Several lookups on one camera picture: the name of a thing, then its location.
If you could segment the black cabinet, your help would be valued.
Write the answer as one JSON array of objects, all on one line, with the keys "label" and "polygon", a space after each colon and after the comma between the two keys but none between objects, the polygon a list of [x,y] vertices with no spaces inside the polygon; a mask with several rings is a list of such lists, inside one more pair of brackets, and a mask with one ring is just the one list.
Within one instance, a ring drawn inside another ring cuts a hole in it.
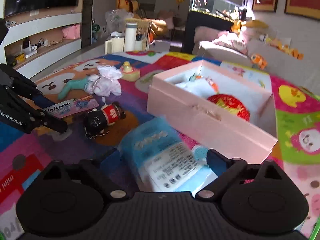
[{"label": "black cabinet", "polygon": [[188,12],[181,52],[191,54],[195,44],[216,39],[220,32],[231,31],[232,25],[233,22],[218,17]]}]

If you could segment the red round ornament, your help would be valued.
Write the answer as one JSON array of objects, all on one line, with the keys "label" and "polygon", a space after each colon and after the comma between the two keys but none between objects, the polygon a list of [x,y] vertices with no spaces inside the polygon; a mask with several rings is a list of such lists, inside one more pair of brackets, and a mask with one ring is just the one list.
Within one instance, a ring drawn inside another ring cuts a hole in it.
[{"label": "red round ornament", "polygon": [[207,100],[229,111],[232,115],[236,115],[246,121],[250,119],[249,110],[240,100],[232,95],[216,94],[208,97]]}]

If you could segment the beige sofa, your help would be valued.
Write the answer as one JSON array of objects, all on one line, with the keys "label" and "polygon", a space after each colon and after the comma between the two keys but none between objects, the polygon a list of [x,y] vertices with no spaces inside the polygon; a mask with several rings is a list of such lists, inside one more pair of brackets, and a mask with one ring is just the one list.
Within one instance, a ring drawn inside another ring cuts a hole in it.
[{"label": "beige sofa", "polygon": [[316,55],[314,60],[306,55],[302,60],[298,60],[256,38],[250,38],[246,46],[247,55],[244,55],[236,50],[216,45],[213,41],[200,41],[195,44],[193,54],[247,67],[252,65],[251,55],[260,54],[267,61],[266,72],[319,94],[319,55]]}]

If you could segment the white wall shelf unit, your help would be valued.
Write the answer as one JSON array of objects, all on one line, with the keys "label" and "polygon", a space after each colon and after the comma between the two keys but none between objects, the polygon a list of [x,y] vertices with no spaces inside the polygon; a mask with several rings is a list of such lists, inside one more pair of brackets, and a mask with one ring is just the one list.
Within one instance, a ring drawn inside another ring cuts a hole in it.
[{"label": "white wall shelf unit", "polygon": [[1,44],[1,63],[6,63],[9,55],[20,52],[25,40],[32,46],[39,46],[37,53],[27,56],[14,67],[27,78],[81,49],[80,35],[71,39],[63,35],[65,27],[80,26],[82,13],[79,7],[35,10],[9,16],[5,20],[9,24],[9,32]]}]

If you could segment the Volcano pink card package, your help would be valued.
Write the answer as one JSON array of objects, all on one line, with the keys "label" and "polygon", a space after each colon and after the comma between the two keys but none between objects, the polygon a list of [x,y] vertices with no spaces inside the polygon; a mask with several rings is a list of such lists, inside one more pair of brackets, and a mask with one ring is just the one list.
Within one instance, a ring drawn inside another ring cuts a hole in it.
[{"label": "Volcano pink card package", "polygon": [[62,119],[70,115],[75,115],[81,112],[92,110],[94,108],[97,108],[98,106],[99,103],[94,98],[71,99],[44,108],[43,110],[48,114],[51,114],[52,116]]}]

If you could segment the pink cardboard box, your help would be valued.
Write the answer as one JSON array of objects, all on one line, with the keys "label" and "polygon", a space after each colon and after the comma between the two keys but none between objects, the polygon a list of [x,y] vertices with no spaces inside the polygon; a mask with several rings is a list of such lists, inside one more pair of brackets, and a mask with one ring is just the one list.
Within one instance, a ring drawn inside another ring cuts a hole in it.
[{"label": "pink cardboard box", "polygon": [[[217,84],[220,94],[238,99],[249,111],[249,120],[210,102],[214,89],[208,80]],[[265,87],[211,62],[191,62],[153,77],[147,111],[227,158],[260,164],[278,141],[271,80],[263,80]]]}]

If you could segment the clear plastic bag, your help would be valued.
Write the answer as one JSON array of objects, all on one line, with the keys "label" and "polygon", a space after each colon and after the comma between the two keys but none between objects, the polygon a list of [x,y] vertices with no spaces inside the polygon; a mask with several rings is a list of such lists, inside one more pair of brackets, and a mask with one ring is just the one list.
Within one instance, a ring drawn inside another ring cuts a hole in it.
[{"label": "clear plastic bag", "polygon": [[125,30],[126,19],[133,18],[133,16],[132,12],[127,12],[125,9],[107,11],[105,13],[107,31],[109,33],[114,31],[121,33]]}]

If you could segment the glass fish tank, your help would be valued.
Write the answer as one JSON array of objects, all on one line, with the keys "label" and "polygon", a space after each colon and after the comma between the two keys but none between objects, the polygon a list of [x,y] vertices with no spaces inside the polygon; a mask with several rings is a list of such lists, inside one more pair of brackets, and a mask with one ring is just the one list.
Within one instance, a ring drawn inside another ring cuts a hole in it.
[{"label": "glass fish tank", "polygon": [[236,22],[244,7],[228,0],[190,0],[189,12],[199,12],[229,22]]}]

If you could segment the yellow orange plush row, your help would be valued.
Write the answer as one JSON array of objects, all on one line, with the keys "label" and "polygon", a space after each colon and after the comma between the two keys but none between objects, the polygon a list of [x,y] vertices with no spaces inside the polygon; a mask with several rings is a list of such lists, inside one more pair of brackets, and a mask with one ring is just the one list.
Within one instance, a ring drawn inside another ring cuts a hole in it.
[{"label": "yellow orange plush row", "polygon": [[274,47],[279,51],[282,51],[285,54],[291,55],[295,59],[302,60],[304,58],[304,54],[299,52],[296,48],[290,48],[288,44],[282,44],[281,40],[275,38],[271,39],[267,34],[260,35],[259,40],[264,42],[264,44]]}]

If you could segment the orange fish plush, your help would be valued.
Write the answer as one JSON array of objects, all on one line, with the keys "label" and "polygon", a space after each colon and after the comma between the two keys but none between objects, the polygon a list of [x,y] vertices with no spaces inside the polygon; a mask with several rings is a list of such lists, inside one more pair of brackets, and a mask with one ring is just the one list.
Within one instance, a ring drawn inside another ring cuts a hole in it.
[{"label": "orange fish plush", "polygon": [[251,55],[252,67],[264,70],[267,66],[267,61],[260,54]]}]

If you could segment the black haired doll keychain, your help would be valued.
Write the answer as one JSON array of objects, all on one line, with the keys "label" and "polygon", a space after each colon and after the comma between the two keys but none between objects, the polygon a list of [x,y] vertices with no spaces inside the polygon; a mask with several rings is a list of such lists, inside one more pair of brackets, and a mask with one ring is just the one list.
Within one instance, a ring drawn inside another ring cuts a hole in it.
[{"label": "black haired doll keychain", "polygon": [[125,118],[126,113],[117,101],[104,105],[101,109],[93,109],[86,113],[83,119],[85,136],[94,139],[106,135],[110,126]]}]

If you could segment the yellow duck toy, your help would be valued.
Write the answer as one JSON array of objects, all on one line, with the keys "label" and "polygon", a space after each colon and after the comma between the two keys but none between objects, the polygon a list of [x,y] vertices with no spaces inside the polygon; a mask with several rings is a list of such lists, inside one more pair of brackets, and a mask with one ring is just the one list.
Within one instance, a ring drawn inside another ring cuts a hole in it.
[{"label": "yellow duck toy", "polygon": [[122,79],[129,82],[135,82],[140,78],[140,70],[132,66],[129,61],[125,61],[120,67]]}]

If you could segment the pink white plush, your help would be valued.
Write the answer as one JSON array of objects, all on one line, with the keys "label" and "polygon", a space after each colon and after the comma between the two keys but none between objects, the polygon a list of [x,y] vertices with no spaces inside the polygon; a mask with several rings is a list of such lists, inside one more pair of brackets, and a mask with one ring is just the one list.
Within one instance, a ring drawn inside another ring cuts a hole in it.
[{"label": "pink white plush", "polygon": [[246,41],[242,36],[238,36],[236,33],[221,31],[218,33],[217,38],[213,40],[213,43],[247,55]]}]

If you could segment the blue tissue pack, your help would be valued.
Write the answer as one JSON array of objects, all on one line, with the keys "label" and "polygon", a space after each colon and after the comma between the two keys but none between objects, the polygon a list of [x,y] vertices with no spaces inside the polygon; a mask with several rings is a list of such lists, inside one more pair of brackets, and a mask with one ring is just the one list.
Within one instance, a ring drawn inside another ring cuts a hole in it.
[{"label": "blue tissue pack", "polygon": [[119,144],[140,191],[197,193],[217,178],[206,161],[208,149],[185,142],[163,118],[130,131]]}]

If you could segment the white pitcher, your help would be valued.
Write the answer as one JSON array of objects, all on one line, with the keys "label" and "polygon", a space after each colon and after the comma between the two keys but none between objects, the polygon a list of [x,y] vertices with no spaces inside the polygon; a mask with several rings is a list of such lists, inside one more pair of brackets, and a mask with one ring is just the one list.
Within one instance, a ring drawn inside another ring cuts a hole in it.
[{"label": "white pitcher", "polygon": [[125,37],[111,36],[104,43],[105,55],[124,51]]}]

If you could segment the white thermos bottle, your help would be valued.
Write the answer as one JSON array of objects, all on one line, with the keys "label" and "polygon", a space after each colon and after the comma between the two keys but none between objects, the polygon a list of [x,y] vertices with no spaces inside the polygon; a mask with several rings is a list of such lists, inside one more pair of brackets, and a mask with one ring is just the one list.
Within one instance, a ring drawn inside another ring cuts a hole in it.
[{"label": "white thermos bottle", "polygon": [[137,23],[128,22],[126,24],[124,51],[133,51],[134,50],[135,42],[136,42],[137,28],[138,28]]}]

